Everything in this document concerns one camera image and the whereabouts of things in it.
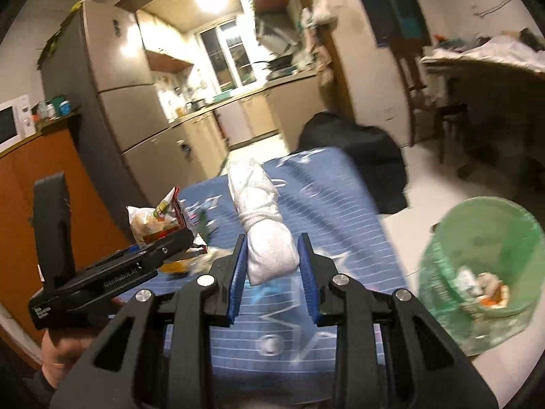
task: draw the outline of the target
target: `human hand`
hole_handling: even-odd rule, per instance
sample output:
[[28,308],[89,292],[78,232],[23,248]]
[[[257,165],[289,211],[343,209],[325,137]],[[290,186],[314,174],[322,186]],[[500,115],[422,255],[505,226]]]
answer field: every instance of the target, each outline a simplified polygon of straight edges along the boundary
[[57,389],[100,333],[98,328],[47,329],[42,339],[42,372],[47,382]]

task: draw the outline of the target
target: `rolled white cloth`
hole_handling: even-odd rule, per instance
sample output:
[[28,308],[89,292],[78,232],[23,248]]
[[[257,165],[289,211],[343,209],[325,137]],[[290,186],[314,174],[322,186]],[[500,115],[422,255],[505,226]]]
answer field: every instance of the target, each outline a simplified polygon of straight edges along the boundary
[[231,197],[248,236],[250,285],[290,274],[299,266],[299,254],[278,210],[278,191],[271,179],[253,158],[230,161],[227,176]]

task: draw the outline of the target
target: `window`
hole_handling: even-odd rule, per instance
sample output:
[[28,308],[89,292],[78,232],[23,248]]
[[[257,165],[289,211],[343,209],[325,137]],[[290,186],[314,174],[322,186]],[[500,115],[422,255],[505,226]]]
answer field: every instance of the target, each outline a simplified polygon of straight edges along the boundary
[[236,20],[202,32],[201,39],[216,74],[220,92],[255,82]]
[[378,46],[388,37],[420,38],[430,45],[430,34],[417,0],[361,0]]

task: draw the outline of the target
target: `wooden chair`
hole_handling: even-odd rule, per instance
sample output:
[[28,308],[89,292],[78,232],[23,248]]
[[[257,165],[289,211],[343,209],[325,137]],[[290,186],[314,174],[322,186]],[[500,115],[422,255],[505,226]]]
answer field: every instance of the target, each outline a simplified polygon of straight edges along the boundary
[[389,39],[390,50],[396,60],[399,69],[405,97],[409,106],[410,145],[414,146],[416,139],[416,115],[417,110],[431,112],[433,114],[434,136],[439,141],[439,161],[445,159],[445,130],[446,122],[449,130],[454,129],[456,139],[460,139],[468,124],[468,107],[465,104],[454,104],[438,107],[435,100],[422,83],[418,61],[422,58],[422,41],[420,39]]

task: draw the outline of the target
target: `white microwave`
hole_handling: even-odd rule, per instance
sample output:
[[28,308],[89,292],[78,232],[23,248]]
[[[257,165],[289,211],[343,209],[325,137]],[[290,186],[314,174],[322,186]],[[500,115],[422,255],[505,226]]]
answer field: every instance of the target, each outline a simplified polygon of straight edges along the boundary
[[28,95],[0,105],[0,152],[36,133]]

